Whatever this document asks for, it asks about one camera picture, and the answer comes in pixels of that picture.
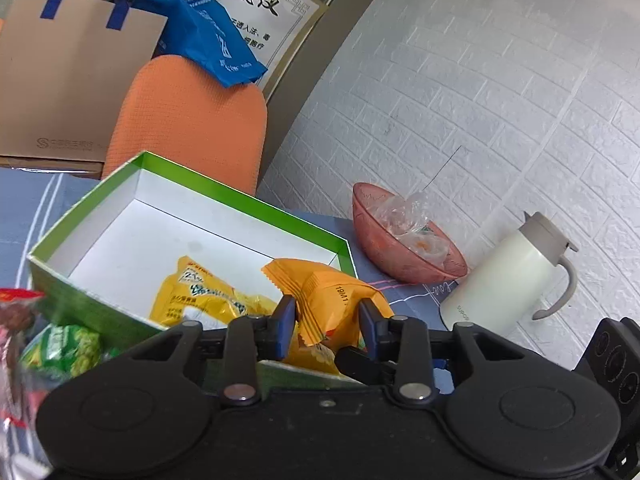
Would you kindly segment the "right orange chair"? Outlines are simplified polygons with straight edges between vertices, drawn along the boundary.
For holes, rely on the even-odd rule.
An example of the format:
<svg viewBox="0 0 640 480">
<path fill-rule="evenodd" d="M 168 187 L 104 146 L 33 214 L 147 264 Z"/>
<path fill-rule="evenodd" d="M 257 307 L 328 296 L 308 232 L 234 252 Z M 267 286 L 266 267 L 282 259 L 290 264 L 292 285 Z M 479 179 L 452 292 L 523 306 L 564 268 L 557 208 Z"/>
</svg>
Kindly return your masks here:
<svg viewBox="0 0 640 480">
<path fill-rule="evenodd" d="M 256 84 L 224 88 L 186 58 L 158 56 L 122 102 L 101 177 L 147 151 L 253 195 L 267 118 Z"/>
</svg>

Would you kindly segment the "pink plastic bowl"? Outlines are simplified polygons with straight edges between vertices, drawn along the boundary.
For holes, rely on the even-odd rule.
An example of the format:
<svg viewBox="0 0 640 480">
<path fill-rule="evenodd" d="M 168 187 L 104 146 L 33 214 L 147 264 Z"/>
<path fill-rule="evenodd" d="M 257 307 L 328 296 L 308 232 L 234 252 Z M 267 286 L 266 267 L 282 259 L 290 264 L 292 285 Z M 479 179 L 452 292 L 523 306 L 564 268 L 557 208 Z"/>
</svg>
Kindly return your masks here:
<svg viewBox="0 0 640 480">
<path fill-rule="evenodd" d="M 396 281 L 411 284 L 437 284 L 460 280 L 469 272 L 468 264 L 452 240 L 433 221 L 426 234 L 434 242 L 411 234 L 402 240 L 375 218 L 373 209 L 394 194 L 367 182 L 352 187 L 352 222 L 360 248 L 384 273 Z"/>
</svg>

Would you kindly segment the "brown paper bag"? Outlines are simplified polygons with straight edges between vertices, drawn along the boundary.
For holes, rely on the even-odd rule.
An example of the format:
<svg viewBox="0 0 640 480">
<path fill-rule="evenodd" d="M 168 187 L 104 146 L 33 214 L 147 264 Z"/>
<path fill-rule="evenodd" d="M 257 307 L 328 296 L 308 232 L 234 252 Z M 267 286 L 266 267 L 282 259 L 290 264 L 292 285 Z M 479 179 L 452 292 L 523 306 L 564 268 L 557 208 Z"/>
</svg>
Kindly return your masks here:
<svg viewBox="0 0 640 480">
<path fill-rule="evenodd" d="M 103 164 L 165 23 L 126 0 L 13 0 L 1 27 L 2 166 Z"/>
</svg>

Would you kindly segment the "white poster with characters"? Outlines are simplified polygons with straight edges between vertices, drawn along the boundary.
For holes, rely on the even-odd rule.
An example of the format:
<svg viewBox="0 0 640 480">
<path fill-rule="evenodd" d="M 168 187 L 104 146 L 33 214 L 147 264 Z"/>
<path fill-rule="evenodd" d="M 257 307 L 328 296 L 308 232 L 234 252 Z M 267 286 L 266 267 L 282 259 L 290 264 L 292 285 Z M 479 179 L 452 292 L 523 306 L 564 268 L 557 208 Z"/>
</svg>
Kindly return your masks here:
<svg viewBox="0 0 640 480">
<path fill-rule="evenodd" d="M 326 5 L 320 0 L 217 1 L 267 69 L 257 85 L 269 99 Z"/>
</svg>

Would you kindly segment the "orange yellow snack bag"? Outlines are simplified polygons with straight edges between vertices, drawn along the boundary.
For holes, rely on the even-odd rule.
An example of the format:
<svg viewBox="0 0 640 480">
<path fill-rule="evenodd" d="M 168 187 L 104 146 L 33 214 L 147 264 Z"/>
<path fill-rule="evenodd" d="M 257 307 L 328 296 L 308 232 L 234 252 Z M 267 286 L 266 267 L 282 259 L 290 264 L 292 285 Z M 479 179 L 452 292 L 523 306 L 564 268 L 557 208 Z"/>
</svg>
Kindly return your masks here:
<svg viewBox="0 0 640 480">
<path fill-rule="evenodd" d="M 360 345 L 360 301 L 370 299 L 386 318 L 394 314 L 382 292 L 323 263 L 279 258 L 262 273 L 296 301 L 294 332 L 283 360 L 288 365 L 337 376 L 337 350 Z"/>
</svg>

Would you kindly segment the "white thermal jug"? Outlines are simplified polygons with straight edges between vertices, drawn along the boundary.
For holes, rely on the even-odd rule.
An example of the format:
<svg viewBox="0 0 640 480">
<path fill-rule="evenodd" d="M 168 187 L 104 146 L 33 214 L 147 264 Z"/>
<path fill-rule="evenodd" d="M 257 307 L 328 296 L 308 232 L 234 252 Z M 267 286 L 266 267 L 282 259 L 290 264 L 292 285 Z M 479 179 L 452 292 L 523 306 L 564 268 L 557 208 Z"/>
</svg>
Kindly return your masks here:
<svg viewBox="0 0 640 480">
<path fill-rule="evenodd" d="M 471 323 L 500 336 L 509 335 L 525 315 L 541 321 L 558 313 L 578 285 L 566 253 L 578 247 L 541 212 L 526 214 L 524 223 L 506 236 L 439 306 L 447 330 Z M 566 271 L 566 289 L 551 307 L 535 304 L 558 267 Z"/>
</svg>

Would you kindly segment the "green candy packet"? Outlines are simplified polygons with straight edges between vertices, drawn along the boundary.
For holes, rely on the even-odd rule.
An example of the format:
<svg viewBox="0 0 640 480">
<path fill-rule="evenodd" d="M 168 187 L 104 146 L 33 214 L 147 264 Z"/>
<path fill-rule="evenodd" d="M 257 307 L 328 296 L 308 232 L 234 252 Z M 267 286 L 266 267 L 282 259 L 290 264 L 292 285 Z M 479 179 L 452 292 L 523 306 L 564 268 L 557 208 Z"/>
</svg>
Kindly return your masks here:
<svg viewBox="0 0 640 480">
<path fill-rule="evenodd" d="M 78 325 L 46 326 L 26 346 L 21 363 L 50 377 L 77 377 L 101 363 L 100 335 Z"/>
</svg>

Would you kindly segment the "green cardboard box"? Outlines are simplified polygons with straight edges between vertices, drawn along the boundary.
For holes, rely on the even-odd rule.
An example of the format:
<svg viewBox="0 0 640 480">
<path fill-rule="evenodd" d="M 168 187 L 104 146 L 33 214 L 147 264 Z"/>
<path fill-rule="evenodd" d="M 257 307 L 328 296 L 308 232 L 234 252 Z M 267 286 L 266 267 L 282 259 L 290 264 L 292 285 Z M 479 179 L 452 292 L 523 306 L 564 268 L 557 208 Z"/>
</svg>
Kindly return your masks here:
<svg viewBox="0 0 640 480">
<path fill-rule="evenodd" d="M 149 152 L 66 211 L 27 260 L 43 316 L 127 349 L 162 330 L 152 305 L 183 256 L 272 300 L 281 294 L 262 267 L 275 258 L 357 273 L 343 237 Z"/>
</svg>

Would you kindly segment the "blue plastic bag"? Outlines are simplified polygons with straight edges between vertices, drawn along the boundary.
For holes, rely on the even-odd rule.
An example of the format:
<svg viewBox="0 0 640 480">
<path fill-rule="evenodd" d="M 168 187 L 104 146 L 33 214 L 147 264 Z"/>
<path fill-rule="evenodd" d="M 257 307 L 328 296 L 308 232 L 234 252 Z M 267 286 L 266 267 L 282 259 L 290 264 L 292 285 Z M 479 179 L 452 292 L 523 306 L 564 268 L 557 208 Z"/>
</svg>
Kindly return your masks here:
<svg viewBox="0 0 640 480">
<path fill-rule="evenodd" d="M 163 15 L 165 27 L 153 55 L 178 56 L 196 64 L 224 88 L 254 84 L 267 73 L 216 0 L 110 0 Z"/>
</svg>

